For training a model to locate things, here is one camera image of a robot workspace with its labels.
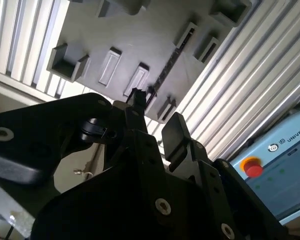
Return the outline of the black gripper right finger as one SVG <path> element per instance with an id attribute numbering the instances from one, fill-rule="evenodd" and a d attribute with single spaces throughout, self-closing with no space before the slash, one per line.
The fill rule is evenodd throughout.
<path id="1" fill-rule="evenodd" d="M 288 240 L 282 226 L 227 161 L 208 158 L 174 113 L 162 129 L 177 240 Z"/>

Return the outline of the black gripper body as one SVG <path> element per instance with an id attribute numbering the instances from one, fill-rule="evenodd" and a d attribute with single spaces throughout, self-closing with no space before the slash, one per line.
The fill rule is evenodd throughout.
<path id="1" fill-rule="evenodd" d="M 232 216 L 218 171 L 189 153 L 170 173 L 160 161 L 123 161 L 50 201 L 34 240 L 229 240 Z"/>

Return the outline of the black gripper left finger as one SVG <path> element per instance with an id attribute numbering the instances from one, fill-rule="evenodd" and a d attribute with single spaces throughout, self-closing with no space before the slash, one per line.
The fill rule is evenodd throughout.
<path id="1" fill-rule="evenodd" d="M 0 180 L 18 185 L 49 182 L 61 160 L 105 145 L 103 171 L 89 184 L 161 184 L 166 172 L 156 139 L 148 134 L 146 93 L 134 88 L 126 102 L 97 93 L 0 113 Z"/>

